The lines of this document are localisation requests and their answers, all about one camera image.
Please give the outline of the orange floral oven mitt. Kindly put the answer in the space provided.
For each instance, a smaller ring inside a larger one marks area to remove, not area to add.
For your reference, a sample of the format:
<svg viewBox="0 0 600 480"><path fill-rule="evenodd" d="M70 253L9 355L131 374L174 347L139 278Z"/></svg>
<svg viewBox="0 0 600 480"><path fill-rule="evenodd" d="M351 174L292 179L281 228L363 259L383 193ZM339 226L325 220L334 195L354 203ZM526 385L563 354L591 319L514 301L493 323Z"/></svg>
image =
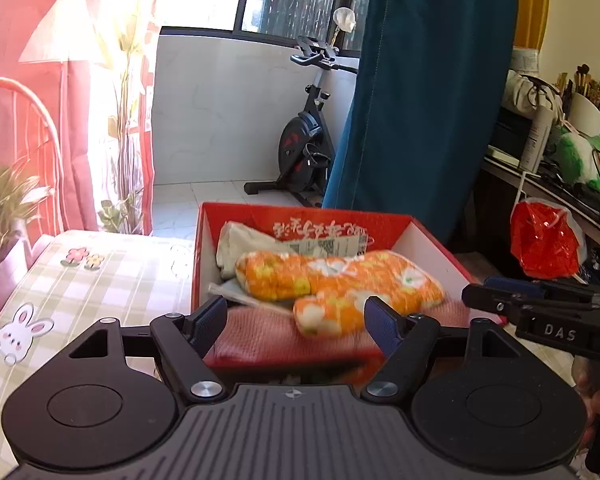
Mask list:
<svg viewBox="0 0 600 480"><path fill-rule="evenodd" d="M300 274L295 288L306 284L309 289L292 304L294 322L308 337L334 338L364 330L365 303L373 296L400 315L445 302L445 291L435 278L391 250L343 259L306 259L286 269ZM244 264L244 270L256 294L265 284L286 286L290 282L289 278L265 278L252 260Z"/></svg>

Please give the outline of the pink knitted cloth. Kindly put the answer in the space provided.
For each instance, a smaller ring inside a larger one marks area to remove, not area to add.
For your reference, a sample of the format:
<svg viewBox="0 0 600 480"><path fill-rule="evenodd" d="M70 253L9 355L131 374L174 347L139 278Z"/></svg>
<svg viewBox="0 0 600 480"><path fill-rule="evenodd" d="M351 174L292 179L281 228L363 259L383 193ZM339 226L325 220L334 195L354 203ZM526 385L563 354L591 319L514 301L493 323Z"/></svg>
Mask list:
<svg viewBox="0 0 600 480"><path fill-rule="evenodd" d="M296 368L381 358L366 332L334 339L300 334L294 319L273 310L234 307L204 362L215 368Z"/></svg>

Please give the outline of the red plastic bag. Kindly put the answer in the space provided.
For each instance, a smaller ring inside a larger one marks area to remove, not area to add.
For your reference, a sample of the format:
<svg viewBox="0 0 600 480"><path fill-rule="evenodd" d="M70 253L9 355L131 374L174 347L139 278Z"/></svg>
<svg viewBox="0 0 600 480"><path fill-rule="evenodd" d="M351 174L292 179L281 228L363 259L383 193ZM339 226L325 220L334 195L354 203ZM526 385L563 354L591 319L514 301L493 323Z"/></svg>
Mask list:
<svg viewBox="0 0 600 480"><path fill-rule="evenodd" d="M530 278L576 275L586 259L584 233L571 211L539 198L516 203L509 219L510 252Z"/></svg>

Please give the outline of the red strawberry cardboard box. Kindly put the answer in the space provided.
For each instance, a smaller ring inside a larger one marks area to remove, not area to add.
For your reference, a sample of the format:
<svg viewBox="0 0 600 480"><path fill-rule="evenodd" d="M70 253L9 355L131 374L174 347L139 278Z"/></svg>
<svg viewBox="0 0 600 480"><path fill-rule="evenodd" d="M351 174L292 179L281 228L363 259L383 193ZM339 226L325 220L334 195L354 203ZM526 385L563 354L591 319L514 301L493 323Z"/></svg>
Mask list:
<svg viewBox="0 0 600 480"><path fill-rule="evenodd" d="M206 357L235 382L358 385L384 358L364 330L371 296L401 314L466 327L471 275L416 219L404 214L205 203L198 216L194 307L230 303Z"/></svg>

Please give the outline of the checked bunny tablecloth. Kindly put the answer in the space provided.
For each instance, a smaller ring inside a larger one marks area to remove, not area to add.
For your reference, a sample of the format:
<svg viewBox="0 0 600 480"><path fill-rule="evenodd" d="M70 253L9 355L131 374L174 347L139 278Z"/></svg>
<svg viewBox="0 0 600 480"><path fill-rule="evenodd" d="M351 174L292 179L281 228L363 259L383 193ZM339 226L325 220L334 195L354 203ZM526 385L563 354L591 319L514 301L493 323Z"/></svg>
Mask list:
<svg viewBox="0 0 600 480"><path fill-rule="evenodd" d="M16 464L1 427L8 396L101 318L134 326L189 313L194 255L194 243L178 238L68 231L50 242L0 312L0 328L24 304L35 321L54 323L14 364L0 352L0 479Z"/></svg>

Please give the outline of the green plush toy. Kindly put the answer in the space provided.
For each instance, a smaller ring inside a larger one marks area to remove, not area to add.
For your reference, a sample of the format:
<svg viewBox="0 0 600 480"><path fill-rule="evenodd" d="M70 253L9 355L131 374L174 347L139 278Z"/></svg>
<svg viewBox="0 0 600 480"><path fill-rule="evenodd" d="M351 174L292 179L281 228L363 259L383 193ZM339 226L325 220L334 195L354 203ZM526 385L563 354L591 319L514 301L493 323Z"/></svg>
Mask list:
<svg viewBox="0 0 600 480"><path fill-rule="evenodd" d="M564 182L600 193L600 136L564 133L556 142L553 158Z"/></svg>

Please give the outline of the white brush holder cup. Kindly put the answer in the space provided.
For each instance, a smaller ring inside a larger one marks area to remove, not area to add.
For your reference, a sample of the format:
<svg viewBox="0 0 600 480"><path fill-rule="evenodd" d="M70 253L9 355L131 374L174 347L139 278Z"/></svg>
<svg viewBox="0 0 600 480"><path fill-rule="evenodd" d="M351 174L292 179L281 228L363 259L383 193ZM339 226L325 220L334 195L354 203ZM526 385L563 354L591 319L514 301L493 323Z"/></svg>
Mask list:
<svg viewBox="0 0 600 480"><path fill-rule="evenodd" d="M580 93L571 97L567 120L585 136L600 135L600 110Z"/></svg>

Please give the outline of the white spray bottle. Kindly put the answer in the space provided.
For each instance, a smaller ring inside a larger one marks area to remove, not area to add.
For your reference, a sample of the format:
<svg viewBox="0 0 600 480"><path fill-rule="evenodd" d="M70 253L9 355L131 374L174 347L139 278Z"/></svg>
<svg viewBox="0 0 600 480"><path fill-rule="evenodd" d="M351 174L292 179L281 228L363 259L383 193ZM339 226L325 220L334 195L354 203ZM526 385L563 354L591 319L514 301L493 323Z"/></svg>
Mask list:
<svg viewBox="0 0 600 480"><path fill-rule="evenodd" d="M528 139L518 164L521 171L529 174L535 174L538 171L553 125L554 112L548 107L540 105L532 119Z"/></svg>

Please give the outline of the black exercise bike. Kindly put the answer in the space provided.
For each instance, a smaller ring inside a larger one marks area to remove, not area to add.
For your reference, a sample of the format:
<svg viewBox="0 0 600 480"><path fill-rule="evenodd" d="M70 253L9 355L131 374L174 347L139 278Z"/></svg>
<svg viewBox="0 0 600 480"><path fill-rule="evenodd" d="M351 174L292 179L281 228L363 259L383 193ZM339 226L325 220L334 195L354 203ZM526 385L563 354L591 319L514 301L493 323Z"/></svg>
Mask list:
<svg viewBox="0 0 600 480"><path fill-rule="evenodd" d="M323 107L330 98L330 94L322 89L323 75L332 70L356 75L358 69L339 64L338 49L324 41L298 36L297 44L301 53L291 55L291 62L302 67L316 67L318 73L314 83L306 86L303 110L291 118L280 135L277 179L246 182L244 192L257 195L260 192L285 191L302 206L321 207L321 203L312 203L306 194L314 197L325 195L335 158L334 144L323 114Z"/></svg>

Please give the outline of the potted green plant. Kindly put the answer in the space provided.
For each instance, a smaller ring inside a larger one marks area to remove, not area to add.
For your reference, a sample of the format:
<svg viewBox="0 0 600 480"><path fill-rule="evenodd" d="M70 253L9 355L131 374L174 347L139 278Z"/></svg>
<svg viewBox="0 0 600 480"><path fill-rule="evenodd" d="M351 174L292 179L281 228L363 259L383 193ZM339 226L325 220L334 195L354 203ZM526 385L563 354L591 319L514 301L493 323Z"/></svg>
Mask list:
<svg viewBox="0 0 600 480"><path fill-rule="evenodd" d="M38 218L38 205L54 191L22 170L0 168L0 312L28 272L27 224Z"/></svg>

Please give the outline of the white paper roll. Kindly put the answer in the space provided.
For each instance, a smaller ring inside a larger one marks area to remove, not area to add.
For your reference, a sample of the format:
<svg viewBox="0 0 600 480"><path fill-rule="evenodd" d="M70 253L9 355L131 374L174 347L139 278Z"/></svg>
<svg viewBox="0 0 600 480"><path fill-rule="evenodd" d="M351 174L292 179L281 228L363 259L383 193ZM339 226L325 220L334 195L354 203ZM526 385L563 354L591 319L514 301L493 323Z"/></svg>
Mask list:
<svg viewBox="0 0 600 480"><path fill-rule="evenodd" d="M540 51L513 46L509 68L520 74L537 75L540 71Z"/></svg>

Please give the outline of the teal curtain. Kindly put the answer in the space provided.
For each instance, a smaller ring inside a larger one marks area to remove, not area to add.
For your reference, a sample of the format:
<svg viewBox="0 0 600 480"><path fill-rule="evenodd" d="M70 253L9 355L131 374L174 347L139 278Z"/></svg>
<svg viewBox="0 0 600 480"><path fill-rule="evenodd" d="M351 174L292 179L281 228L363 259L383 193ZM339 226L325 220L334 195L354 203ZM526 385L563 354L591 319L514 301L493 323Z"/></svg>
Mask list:
<svg viewBox="0 0 600 480"><path fill-rule="evenodd" d="M447 240L500 108L518 0L370 0L324 204Z"/></svg>

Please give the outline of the yellow curtain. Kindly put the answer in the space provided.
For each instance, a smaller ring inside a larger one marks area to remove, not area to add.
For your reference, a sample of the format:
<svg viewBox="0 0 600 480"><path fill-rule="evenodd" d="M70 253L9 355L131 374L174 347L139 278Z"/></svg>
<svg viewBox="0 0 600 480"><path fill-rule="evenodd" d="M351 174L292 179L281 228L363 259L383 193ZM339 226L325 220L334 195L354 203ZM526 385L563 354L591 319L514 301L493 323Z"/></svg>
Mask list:
<svg viewBox="0 0 600 480"><path fill-rule="evenodd" d="M550 0L518 0L515 47L541 50L549 6Z"/></svg>

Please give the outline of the pink printed backdrop cloth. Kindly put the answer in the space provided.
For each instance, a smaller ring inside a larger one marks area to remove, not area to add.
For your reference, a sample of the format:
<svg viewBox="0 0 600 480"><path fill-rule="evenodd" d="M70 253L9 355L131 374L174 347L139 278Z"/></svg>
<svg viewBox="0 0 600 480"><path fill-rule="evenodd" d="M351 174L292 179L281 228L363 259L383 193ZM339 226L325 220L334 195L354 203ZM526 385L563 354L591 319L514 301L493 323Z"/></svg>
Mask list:
<svg viewBox="0 0 600 480"><path fill-rule="evenodd" d="M34 168L56 177L32 235L152 230L157 0L0 0L0 77L56 129Z"/></svg>

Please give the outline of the beige drawstring pouch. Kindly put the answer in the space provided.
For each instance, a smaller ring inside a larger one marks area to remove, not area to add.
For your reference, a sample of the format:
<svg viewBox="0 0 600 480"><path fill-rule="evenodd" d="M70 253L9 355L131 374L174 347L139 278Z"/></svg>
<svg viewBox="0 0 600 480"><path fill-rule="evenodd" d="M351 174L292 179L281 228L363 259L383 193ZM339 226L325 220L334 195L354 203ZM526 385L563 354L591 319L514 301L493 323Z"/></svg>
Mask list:
<svg viewBox="0 0 600 480"><path fill-rule="evenodd" d="M562 118L562 98L558 90L540 78L514 70L507 72L501 106L530 119L542 106L554 114L555 120Z"/></svg>

